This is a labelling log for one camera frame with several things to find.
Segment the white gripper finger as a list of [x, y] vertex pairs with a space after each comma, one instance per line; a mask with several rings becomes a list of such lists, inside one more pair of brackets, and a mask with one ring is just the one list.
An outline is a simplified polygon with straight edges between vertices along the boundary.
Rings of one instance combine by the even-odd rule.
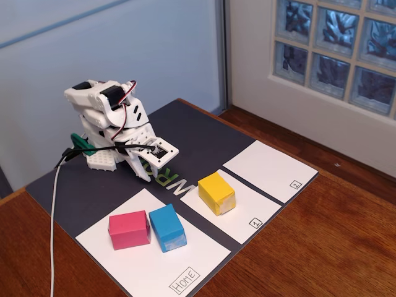
[[127, 151], [127, 155], [128, 157], [126, 158], [126, 161], [132, 168], [136, 176], [146, 182], [150, 182], [150, 177], [140, 161], [140, 155], [132, 151]]

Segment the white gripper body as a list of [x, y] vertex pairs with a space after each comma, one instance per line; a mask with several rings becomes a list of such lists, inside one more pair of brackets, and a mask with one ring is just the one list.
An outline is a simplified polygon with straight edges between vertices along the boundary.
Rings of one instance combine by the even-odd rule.
[[146, 144], [149, 139], [156, 137], [150, 123], [143, 126], [125, 129], [116, 136], [116, 145], [126, 144]]

